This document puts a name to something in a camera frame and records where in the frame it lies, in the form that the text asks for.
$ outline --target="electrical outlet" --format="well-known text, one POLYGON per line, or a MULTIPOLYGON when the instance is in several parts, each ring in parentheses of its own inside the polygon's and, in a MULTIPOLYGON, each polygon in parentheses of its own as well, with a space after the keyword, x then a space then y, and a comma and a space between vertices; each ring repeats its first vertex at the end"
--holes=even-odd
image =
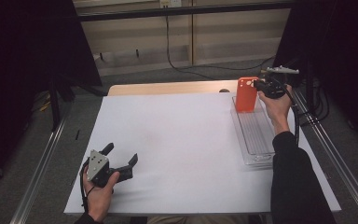
POLYGON ((159 0, 159 7, 181 7, 182 0, 159 0))
POLYGON ((159 7, 170 7, 170 0, 159 0, 159 7))
POLYGON ((181 7, 182 0, 170 0, 170 7, 181 7))

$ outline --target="finger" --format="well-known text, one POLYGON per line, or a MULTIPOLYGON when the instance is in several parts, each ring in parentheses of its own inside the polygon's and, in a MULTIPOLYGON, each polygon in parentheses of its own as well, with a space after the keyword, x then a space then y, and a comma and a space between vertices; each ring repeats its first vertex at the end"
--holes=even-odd
POLYGON ((292 93, 292 86, 291 85, 286 85, 286 89, 290 92, 290 93, 292 93))
POLYGON ((266 95, 264 94, 264 92, 259 91, 259 92, 258 92, 258 97, 259 97, 263 102, 265 102, 265 100, 266 100, 266 95))
POLYGON ((118 178, 120 177, 119 172, 114 172, 107 181, 107 184, 105 186, 105 189, 112 190, 113 186, 117 183, 118 178))
POLYGON ((87 179, 87 171, 89 169, 89 166, 87 165, 85 168, 84 168, 84 171, 83 171, 83 187, 84 187, 84 190, 85 191, 89 191, 90 189, 92 189, 92 187, 94 187, 94 185, 88 181, 87 179))

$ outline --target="wrist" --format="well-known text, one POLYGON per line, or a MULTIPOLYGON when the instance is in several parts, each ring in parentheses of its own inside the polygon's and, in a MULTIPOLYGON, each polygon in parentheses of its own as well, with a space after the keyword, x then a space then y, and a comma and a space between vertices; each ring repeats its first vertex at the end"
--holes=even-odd
POLYGON ((287 122, 287 119, 274 120, 273 125, 275 135, 278 135, 283 132, 290 132, 289 123, 287 122))
POLYGON ((104 216, 102 214, 94 213, 93 211, 89 211, 89 216, 91 216, 92 219, 94 219, 95 222, 103 223, 104 216))

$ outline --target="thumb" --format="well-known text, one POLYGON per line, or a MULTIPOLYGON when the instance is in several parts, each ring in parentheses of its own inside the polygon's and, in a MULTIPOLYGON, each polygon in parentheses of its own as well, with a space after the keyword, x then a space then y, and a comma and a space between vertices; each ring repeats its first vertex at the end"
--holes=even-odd
POLYGON ((258 92, 258 97, 260 97, 260 99, 261 99, 262 101, 264 101, 264 100, 266 99, 266 95, 265 95, 264 92, 262 92, 262 91, 259 91, 259 92, 258 92))
POLYGON ((107 184, 106 184, 105 188, 106 189, 112 189, 113 186, 117 183, 119 177, 120 177, 120 173, 119 172, 114 172, 109 177, 109 180, 107 181, 107 184))

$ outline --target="person's arm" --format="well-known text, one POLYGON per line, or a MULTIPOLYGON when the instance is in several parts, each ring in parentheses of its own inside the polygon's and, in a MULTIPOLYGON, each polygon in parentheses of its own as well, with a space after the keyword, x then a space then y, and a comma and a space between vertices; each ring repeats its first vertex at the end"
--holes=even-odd
POLYGON ((75 224, 103 223, 112 201, 113 186, 117 183, 120 173, 114 172, 109 177, 106 186, 104 188, 98 188, 87 180, 87 170, 88 167, 84 170, 82 181, 84 190, 88 193, 89 212, 84 213, 75 224))
POLYGON ((297 147, 295 136, 287 122, 290 99, 269 99, 263 92, 268 116, 274 125, 275 149, 271 188, 271 214, 274 224, 336 223, 313 172, 307 152, 297 147))

